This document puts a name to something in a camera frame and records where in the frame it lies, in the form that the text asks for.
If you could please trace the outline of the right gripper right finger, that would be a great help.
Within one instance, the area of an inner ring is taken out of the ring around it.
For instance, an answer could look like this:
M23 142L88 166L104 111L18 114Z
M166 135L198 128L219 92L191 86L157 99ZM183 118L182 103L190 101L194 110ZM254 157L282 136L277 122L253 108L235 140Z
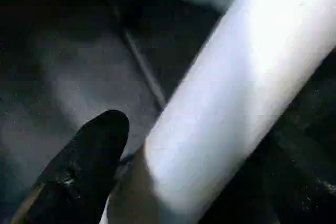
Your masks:
M297 130L265 140L265 186L279 223L335 223L335 161Z

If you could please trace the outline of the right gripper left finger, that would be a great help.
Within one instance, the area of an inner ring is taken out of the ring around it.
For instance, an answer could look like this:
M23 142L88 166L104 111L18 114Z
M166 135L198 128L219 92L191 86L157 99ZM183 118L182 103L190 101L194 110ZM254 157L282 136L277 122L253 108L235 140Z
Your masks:
M11 223L99 223L129 128L119 110L84 124L40 174Z

